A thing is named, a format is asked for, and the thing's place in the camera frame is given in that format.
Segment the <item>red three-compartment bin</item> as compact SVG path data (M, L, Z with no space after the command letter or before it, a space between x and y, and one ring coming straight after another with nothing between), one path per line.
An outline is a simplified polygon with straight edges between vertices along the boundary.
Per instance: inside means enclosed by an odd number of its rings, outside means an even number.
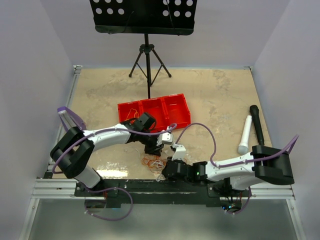
M184 94L172 94L156 98L119 103L117 105L120 122L138 118L148 113L155 118L154 131L165 130L171 124L183 129L191 123L191 114Z

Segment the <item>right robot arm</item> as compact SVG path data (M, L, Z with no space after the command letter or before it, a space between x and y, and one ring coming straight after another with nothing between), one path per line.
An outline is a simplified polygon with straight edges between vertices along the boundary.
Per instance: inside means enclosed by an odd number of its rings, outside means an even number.
M283 149L256 145L239 157L217 162L202 161L192 165L181 159L168 159L161 174L169 181L191 184L223 183L223 192L230 197L239 191L266 182L287 186L295 183L289 152Z

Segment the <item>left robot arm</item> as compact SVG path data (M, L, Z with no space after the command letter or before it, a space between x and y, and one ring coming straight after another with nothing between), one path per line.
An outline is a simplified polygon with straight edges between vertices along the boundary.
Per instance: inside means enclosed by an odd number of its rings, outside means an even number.
M152 132L156 124L156 119L145 112L138 118L99 130L81 130L74 126L50 152L54 161L52 173L75 179L84 184L92 196L99 196L105 184L103 178L88 166L92 153L113 145L140 142L145 154L160 157L164 145L158 140L159 135Z

